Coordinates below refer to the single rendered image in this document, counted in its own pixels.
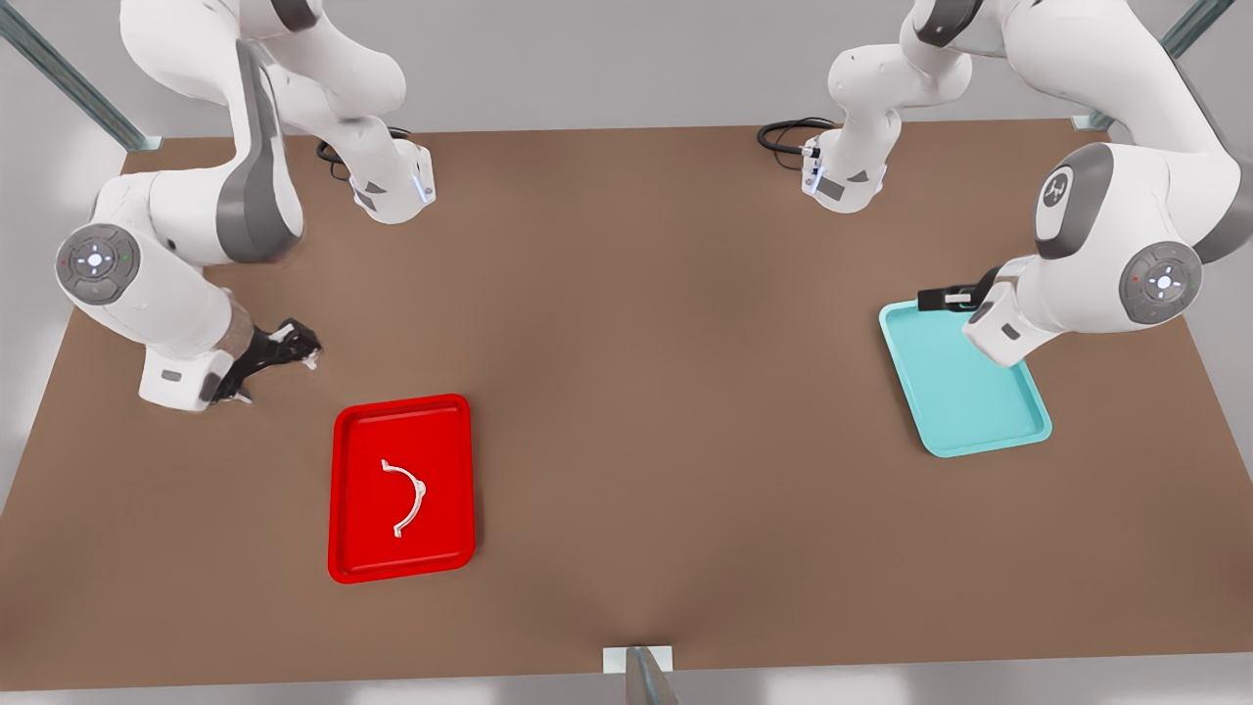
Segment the white curved pipe clamp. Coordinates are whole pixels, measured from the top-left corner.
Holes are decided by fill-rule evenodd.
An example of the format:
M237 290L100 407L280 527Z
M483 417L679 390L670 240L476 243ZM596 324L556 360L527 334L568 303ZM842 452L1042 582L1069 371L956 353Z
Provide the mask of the white curved pipe clamp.
M427 492L427 486L411 473L410 470L398 467L398 465L390 465L388 460L381 458L380 465L385 473L398 475L406 478L413 490L413 497L408 512L403 516L403 518L401 518L401 521L393 523L393 528L391 530L393 531L393 538L403 538L403 530L406 530L415 521L417 513L420 513Z

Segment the silver frame post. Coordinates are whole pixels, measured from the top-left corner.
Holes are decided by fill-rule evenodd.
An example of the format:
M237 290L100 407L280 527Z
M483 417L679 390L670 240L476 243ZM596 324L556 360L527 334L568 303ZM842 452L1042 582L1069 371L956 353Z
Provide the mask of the silver frame post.
M1180 59L1219 18L1230 11L1238 0L1189 0L1172 28L1162 35L1160 44L1174 60ZM1103 111L1091 109L1088 115L1071 116L1078 131L1108 131L1116 120Z
M125 152L157 152L162 147L159 135L147 135L128 116L114 106L76 68L63 58L54 45L23 14L9 3L0 0L0 38L23 55L33 68L56 86Z
M670 645L603 647L604 674L626 677L626 705L679 705L668 674L674 671Z

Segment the teal rectangular tray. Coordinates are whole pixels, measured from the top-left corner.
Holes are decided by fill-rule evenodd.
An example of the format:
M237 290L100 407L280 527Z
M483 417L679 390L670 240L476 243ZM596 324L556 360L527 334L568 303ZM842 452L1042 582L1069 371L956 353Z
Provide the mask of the teal rectangular tray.
M962 334L969 312L885 306L878 321L920 440L938 458L1037 445L1053 421L1025 362L995 364Z

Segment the red rectangular tray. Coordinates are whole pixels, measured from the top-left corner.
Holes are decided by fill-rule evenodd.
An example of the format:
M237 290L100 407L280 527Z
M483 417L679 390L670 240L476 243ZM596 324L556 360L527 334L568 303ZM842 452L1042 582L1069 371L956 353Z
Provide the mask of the red rectangular tray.
M413 490L380 460L427 486L415 521L393 538ZM457 394L346 407L333 427L328 575L342 585L460 570L476 550L469 402Z

